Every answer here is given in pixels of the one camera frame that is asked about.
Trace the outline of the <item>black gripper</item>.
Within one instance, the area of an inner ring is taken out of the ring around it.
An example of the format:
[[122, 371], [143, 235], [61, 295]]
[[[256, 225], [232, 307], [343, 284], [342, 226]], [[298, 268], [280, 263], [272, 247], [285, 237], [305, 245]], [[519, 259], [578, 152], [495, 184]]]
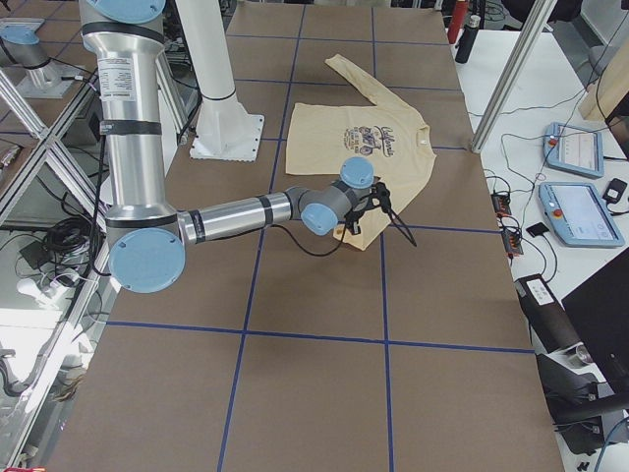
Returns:
[[351, 208], [351, 210], [345, 215], [345, 236], [344, 241], [351, 240], [352, 236], [359, 236], [362, 234], [360, 227], [360, 219], [366, 212], [373, 209], [372, 194], [367, 194], [359, 198], [358, 202]]

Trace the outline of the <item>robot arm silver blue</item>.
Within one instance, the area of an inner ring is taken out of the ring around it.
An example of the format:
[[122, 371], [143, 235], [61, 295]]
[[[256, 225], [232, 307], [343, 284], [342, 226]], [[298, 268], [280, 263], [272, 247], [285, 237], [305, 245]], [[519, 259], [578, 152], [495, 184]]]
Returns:
[[[193, 154], [253, 160], [263, 119], [239, 102], [216, 3], [177, 5], [200, 87]], [[164, 50], [161, 1], [84, 1], [82, 35], [97, 58], [109, 150], [112, 204], [105, 216], [109, 269], [133, 292], [153, 293], [181, 275], [189, 244], [224, 240], [299, 219], [325, 235], [362, 211], [373, 185], [372, 165], [347, 159], [337, 180], [320, 190], [294, 187], [202, 209], [180, 211], [166, 198], [157, 64]]]

